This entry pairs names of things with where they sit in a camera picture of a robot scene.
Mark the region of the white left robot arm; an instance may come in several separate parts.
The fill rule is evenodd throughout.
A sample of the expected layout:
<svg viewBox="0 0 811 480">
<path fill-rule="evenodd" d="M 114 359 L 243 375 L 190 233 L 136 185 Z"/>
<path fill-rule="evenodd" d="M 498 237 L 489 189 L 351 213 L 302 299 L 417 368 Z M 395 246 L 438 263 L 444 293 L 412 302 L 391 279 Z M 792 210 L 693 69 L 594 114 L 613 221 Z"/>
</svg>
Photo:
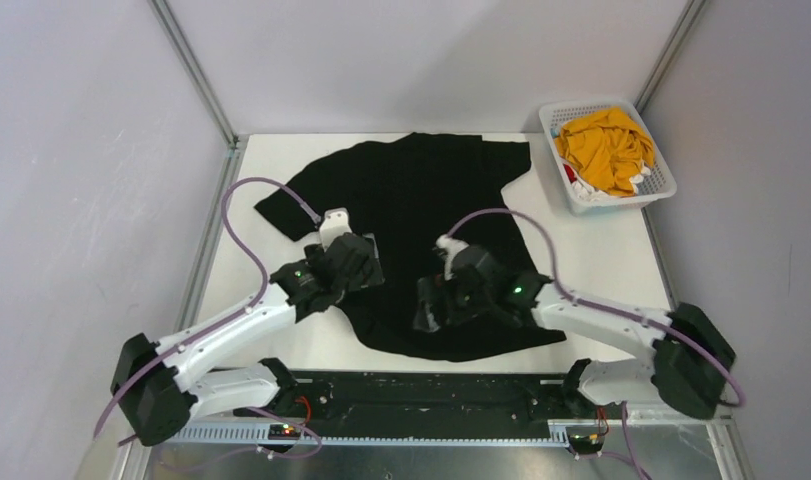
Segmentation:
<svg viewBox="0 0 811 480">
<path fill-rule="evenodd" d="M 344 233 L 328 246 L 312 244 L 304 251 L 304 259 L 283 265 L 269 276 L 264 292 L 224 318 L 158 341 L 137 334 L 123 344 L 111 394 L 134 439 L 156 446 L 201 417 L 247 407 L 283 416 L 294 408 L 296 381 L 280 360 L 264 358 L 229 370 L 219 364 L 264 336 L 384 281 L 370 234 Z"/>
</svg>

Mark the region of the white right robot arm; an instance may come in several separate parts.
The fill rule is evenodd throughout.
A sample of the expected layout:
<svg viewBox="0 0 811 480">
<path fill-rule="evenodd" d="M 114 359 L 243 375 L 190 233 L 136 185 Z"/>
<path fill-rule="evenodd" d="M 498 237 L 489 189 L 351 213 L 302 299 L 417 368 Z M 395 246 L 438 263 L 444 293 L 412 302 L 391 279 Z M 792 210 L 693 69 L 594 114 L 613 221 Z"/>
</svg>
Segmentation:
<svg viewBox="0 0 811 480">
<path fill-rule="evenodd" d="M 577 360 L 565 374 L 565 410 L 579 418 L 611 404 L 663 403 L 698 420 L 723 405 L 736 355 L 703 310 L 631 307 L 584 297 L 534 270 L 512 270 L 476 245 L 441 248 L 442 272 L 417 282 L 414 326 L 450 332 L 477 320 L 521 330 L 572 333 L 627 353 L 616 361 Z"/>
</svg>

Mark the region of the black t shirt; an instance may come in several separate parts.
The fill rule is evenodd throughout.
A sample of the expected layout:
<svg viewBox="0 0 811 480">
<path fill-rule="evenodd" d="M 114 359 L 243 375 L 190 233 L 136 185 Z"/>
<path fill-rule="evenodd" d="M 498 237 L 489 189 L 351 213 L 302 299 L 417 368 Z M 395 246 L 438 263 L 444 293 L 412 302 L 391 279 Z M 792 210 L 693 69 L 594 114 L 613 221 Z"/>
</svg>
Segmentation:
<svg viewBox="0 0 811 480">
<path fill-rule="evenodd" d="M 393 142 L 367 141 L 322 157 L 260 200 L 257 213 L 298 241 L 315 231 L 306 208 L 343 208 L 354 231 L 378 244 L 384 283 L 341 304 L 358 340 L 387 353 L 466 362 L 556 344 L 566 336 L 538 326 L 513 328 L 488 316 L 459 327 L 415 328 L 417 283 L 441 271 L 434 253 L 447 232 L 485 247 L 503 265 L 534 263 L 515 220 L 507 214 L 505 186 L 531 167 L 529 146 L 474 135 L 413 133 Z"/>
</svg>

